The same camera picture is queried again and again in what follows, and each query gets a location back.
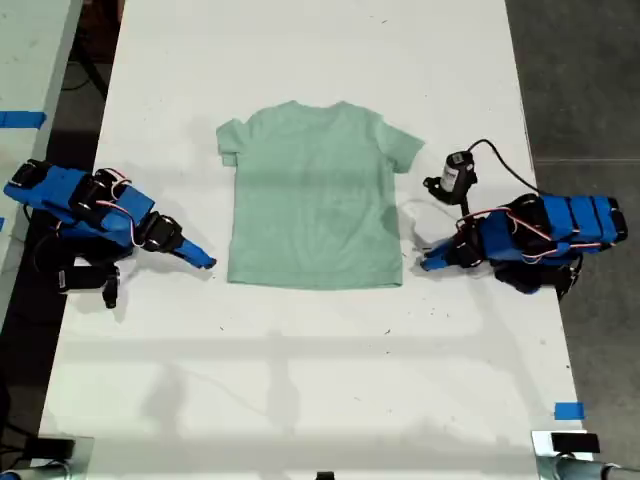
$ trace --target blue tape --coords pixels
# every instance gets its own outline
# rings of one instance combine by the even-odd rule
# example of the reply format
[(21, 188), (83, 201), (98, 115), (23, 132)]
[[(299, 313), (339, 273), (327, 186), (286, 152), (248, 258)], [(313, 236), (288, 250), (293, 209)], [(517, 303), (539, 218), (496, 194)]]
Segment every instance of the blue tape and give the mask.
[(44, 112), (0, 111), (0, 128), (40, 128), (46, 119)]
[(554, 418), (556, 420), (584, 420), (584, 405), (582, 402), (558, 402)]

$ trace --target cable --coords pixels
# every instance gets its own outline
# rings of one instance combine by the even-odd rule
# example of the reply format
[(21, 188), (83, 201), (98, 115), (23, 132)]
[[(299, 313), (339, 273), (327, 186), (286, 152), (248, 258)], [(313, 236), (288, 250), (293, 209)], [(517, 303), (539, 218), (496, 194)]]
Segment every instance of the cable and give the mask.
[(80, 90), (85, 85), (88, 85), (90, 81), (91, 81), (91, 79), (87, 78), (84, 82), (82, 82), (82, 83), (80, 83), (78, 85), (75, 85), (73, 87), (65, 87), (65, 88), (62, 88), (61, 90), (63, 92), (73, 92), (74, 90)]
[[(570, 249), (571, 248), (597, 248), (601, 246), (602, 246), (602, 243), (577, 243), (574, 245), (569, 245), (569, 248)], [(558, 249), (554, 248), (553, 250), (547, 250), (546, 252), (538, 253), (537, 255), (526, 255), (523, 253), (522, 257), (530, 260), (535, 260), (533, 263), (538, 263), (540, 260), (542, 260), (543, 257), (556, 253), (557, 251)]]
[(31, 223), (31, 215), (29, 215), (29, 210), (27, 210), (27, 204), (22, 204), (22, 211), (24, 212), (24, 216), (27, 217), (27, 222)]
[(522, 220), (521, 218), (518, 218), (515, 215), (513, 215), (511, 213), (511, 209), (509, 207), (488, 208), (486, 210), (480, 210), (479, 212), (470, 213), (470, 214), (465, 215), (464, 217), (460, 218), (458, 221), (456, 221), (456, 227), (458, 228), (458, 230), (460, 230), (460, 222), (464, 222), (468, 218), (475, 218), (478, 215), (483, 215), (485, 213), (491, 213), (491, 212), (506, 212), (507, 217), (509, 217), (511, 220), (513, 220), (513, 222), (516, 224), (516, 229), (517, 229), (517, 225), (522, 225), (526, 229), (531, 230), (533, 233), (539, 235), (540, 237), (544, 238), (548, 242), (552, 241), (552, 238), (549, 235), (547, 235), (543, 231), (539, 230), (538, 228), (534, 227), (530, 223), (527, 223), (524, 220)]
[(58, 237), (58, 234), (62, 230), (73, 228), (78, 223), (80, 223), (80, 220), (76, 220), (72, 224), (63, 224), (62, 222), (58, 222), (54, 230), (47, 232), (45, 235), (42, 236), (40, 240), (38, 240), (38, 243), (36, 243), (35, 247), (33, 247), (33, 252), (31, 253), (31, 263), (36, 272), (43, 273), (40, 267), (38, 266), (38, 253), (40, 252), (40, 249), (42, 248), (42, 246), (45, 243), (47, 243), (47, 241), (50, 240), (52, 237)]
[(498, 160), (500, 161), (502, 166), (504, 168), (506, 168), (507, 171), (511, 175), (513, 175), (517, 180), (519, 180), (523, 185), (526, 185), (527, 187), (529, 187), (531, 190), (533, 190), (534, 192), (538, 193), (539, 195), (549, 195), (544, 190), (540, 190), (539, 188), (534, 187), (533, 185), (531, 185), (524, 178), (522, 178), (520, 175), (518, 175), (509, 165), (507, 165), (507, 162), (504, 161), (504, 159), (502, 158), (502, 155), (500, 155), (500, 152), (498, 152), (498, 149), (496, 148), (496, 146), (493, 143), (491, 143), (490, 140), (487, 140), (486, 138), (481, 138), (480, 140), (478, 140), (476, 142), (473, 142), (471, 144), (471, 146), (467, 149), (467, 152), (471, 152), (471, 150), (473, 150), (475, 147), (477, 147), (481, 143), (485, 143), (485, 144), (489, 145), (489, 147), (491, 147), (491, 150), (493, 150), (493, 153), (495, 153), (496, 157), (498, 157)]
[(129, 220), (131, 221), (131, 243), (133, 243), (133, 245), (136, 247), (142, 247), (144, 245), (143, 243), (139, 244), (136, 242), (136, 238), (135, 238), (136, 221), (133, 219), (133, 216), (129, 213), (127, 209), (122, 208), (120, 205), (116, 205), (115, 203), (107, 202), (106, 200), (96, 200), (96, 205), (103, 205), (105, 207), (114, 208), (124, 213), (125, 215), (127, 215), (127, 217), (129, 217)]

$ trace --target mint green t-shirt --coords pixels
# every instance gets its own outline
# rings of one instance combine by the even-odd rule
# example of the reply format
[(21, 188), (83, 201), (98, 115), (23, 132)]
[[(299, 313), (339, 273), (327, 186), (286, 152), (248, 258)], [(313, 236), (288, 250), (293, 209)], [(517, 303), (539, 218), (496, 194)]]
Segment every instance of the mint green t-shirt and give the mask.
[(423, 142), (346, 102), (288, 102), (217, 129), (236, 167), (228, 281), (308, 289), (402, 285), (394, 173)]

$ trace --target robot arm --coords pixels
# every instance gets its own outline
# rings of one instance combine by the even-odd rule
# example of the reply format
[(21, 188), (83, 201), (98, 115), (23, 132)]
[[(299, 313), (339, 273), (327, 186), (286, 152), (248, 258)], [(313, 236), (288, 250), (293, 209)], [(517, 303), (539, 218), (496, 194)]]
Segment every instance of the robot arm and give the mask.
[[(481, 142), (488, 143), (506, 165), (491, 142)], [(450, 155), (442, 177), (424, 182), (440, 201), (461, 205), (463, 210), (457, 233), (425, 255), (421, 262), (425, 270), (452, 265), (471, 268), (488, 260), (496, 278), (519, 291), (534, 293), (542, 285), (554, 285), (561, 297), (577, 280), (584, 253), (601, 252), (627, 238), (627, 225), (615, 199), (548, 195), (508, 166), (539, 195), (523, 195), (509, 204), (470, 214), (466, 194), (477, 182), (471, 148)]]
[[(178, 222), (152, 211), (155, 202), (113, 169), (103, 168), (92, 175), (29, 160), (7, 183), (4, 193), (52, 214), (58, 223), (50, 236), (63, 243), (73, 257), (83, 257), (91, 264), (58, 265), (52, 272), (58, 291), (102, 288), (108, 308), (115, 306), (117, 298), (119, 270), (114, 262), (130, 255), (135, 247), (170, 253), (196, 268), (210, 269), (216, 263), (182, 235)], [(39, 270), (37, 254), (38, 246), (33, 255)]]

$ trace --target white table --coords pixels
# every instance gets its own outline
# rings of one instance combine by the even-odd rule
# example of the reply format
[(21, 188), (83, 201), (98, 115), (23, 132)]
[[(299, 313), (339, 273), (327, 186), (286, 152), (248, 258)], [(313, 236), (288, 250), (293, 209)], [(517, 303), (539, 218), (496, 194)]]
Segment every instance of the white table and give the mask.
[[(44, 160), (82, 0), (0, 2), (0, 110), (45, 112), (40, 130), (0, 129), (0, 182), (35, 158)], [(26, 220), (0, 193), (0, 329), (18, 273)]]
[[(397, 177), (404, 286), (312, 292), (225, 281), (234, 170), (215, 128), (290, 99), (367, 106), (427, 140)], [(72, 297), (42, 432), (96, 438), (89, 478), (537, 478), (530, 431), (575, 401), (551, 290), (412, 271), (453, 232), (422, 187), (493, 139), (533, 180), (502, 0), (132, 0), (96, 163), (127, 172), (217, 258), (142, 252), (115, 312)], [(524, 192), (477, 155), (472, 208)]]

